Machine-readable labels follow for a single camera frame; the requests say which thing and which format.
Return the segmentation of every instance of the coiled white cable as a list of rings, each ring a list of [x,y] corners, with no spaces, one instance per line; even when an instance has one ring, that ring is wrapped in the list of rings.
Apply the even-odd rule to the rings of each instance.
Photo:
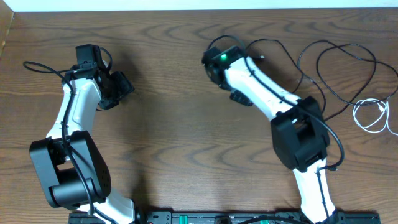
[[[365,100],[359,100],[359,101],[356,102],[356,103],[357,103],[357,104],[363,104],[363,103],[365,103],[365,102],[377,102],[377,101],[379,101],[379,100],[378,100],[378,99],[374,99],[374,98],[368,98],[368,99],[365,99]],[[380,133],[380,132],[384,131],[385,128],[387,127],[387,129],[390,131],[391,134],[395,134],[396,136],[398,136],[397,133],[391,131],[391,129],[390,129],[390,127],[389,127],[389,124],[388,124],[388,119],[389,119],[389,116],[390,116],[390,106],[389,106],[389,104],[388,104],[388,101],[387,101],[387,102],[380,101],[380,102],[377,103],[377,105],[379,106],[379,110],[380,110],[380,112],[381,112],[380,117],[379,117],[377,120],[375,120],[373,123],[371,123],[371,124],[369,124],[369,125],[367,125],[367,126],[365,126],[365,127],[362,126],[362,124],[358,121],[358,119],[356,119],[356,112],[358,111],[358,109],[359,109],[361,106],[355,105],[355,106],[354,106],[354,109],[353,109],[353,117],[354,117],[355,123],[356,123],[360,128],[362,128],[364,131],[369,132],[369,133]],[[386,123],[384,124],[384,126],[383,126],[382,129],[380,129],[380,130],[378,130],[378,131],[370,131],[370,130],[368,130],[368,128],[370,128],[371,126],[373,126],[373,125],[375,125],[377,122],[379,122],[380,119],[381,119],[384,115],[386,115]]]

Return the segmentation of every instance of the white background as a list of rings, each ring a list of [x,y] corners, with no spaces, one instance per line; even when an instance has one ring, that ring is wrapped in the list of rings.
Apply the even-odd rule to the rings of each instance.
[[[4,0],[14,12],[398,7],[398,0]]]

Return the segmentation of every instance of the table surface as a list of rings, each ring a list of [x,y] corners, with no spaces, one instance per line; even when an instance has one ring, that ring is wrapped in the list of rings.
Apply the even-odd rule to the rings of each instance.
[[[76,63],[75,46],[96,44],[113,56],[136,88],[121,104],[95,115],[92,137],[104,157],[112,185],[144,207],[176,211],[270,211],[299,208],[292,171],[272,148],[266,117],[256,107],[229,99],[205,74],[203,51],[215,37],[233,34],[246,43],[259,38],[283,42],[293,58],[315,40],[356,42],[378,60],[398,67],[398,9],[314,9],[255,11],[143,11],[18,13],[0,61],[0,222],[66,223],[69,211],[51,208],[29,157],[32,141],[43,139],[58,114],[63,93],[59,77],[30,72],[31,60],[57,70]],[[228,47],[230,40],[218,46]],[[304,56],[303,70],[316,77],[315,61],[328,47]],[[300,74],[273,43],[254,47],[266,57],[261,69],[287,90]],[[369,57],[363,51],[353,52]],[[351,98],[373,65],[341,52],[327,53],[320,70],[343,98]],[[358,99],[381,98],[396,76],[377,66],[374,80]],[[344,104],[325,90],[325,116]],[[321,100],[305,80],[297,92]],[[398,97],[390,99],[392,130]],[[379,116],[362,108],[364,124]],[[346,159],[328,172],[334,204],[343,210],[375,211],[383,223],[397,223],[398,138],[369,134],[355,125],[352,107],[328,121],[339,135]],[[340,156],[331,141],[329,162]]]

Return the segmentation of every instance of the wooden tabletop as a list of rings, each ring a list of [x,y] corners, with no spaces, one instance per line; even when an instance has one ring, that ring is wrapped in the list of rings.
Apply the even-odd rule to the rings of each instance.
[[[300,208],[299,191],[272,148],[267,118],[255,106],[231,101],[208,79],[203,51],[221,34],[245,43],[267,37],[283,42],[296,60],[307,44],[327,39],[363,44],[398,68],[397,15],[398,9],[17,13],[0,61],[0,223],[66,223],[69,213],[48,205],[29,157],[30,143],[46,136],[59,112],[61,80],[30,72],[23,61],[68,69],[76,64],[75,47],[87,43],[112,54],[113,69],[123,71],[136,92],[96,113],[92,137],[113,187],[138,205],[175,211],[293,209]],[[218,46],[232,44],[223,40]],[[314,46],[302,60],[303,70],[317,80],[315,60],[326,47]],[[266,57],[259,63],[263,71],[293,90],[300,74],[282,49],[273,43],[255,49]],[[372,64],[332,51],[320,70],[349,99],[370,76]],[[378,65],[358,99],[386,96],[397,83]],[[322,88],[328,116],[344,104]],[[297,94],[321,100],[308,80]],[[390,128],[398,131],[398,96],[389,102]],[[369,124],[378,116],[378,109],[369,107],[361,108],[358,118]],[[352,107],[328,124],[346,153],[339,171],[328,172],[334,204],[378,212],[383,223],[397,223],[398,137],[365,133],[355,125]],[[339,156],[331,141],[328,161]]]

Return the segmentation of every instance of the green strip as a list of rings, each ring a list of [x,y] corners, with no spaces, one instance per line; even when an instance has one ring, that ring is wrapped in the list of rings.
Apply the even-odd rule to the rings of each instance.
[[[188,216],[181,215],[180,216],[180,224],[188,224]]]

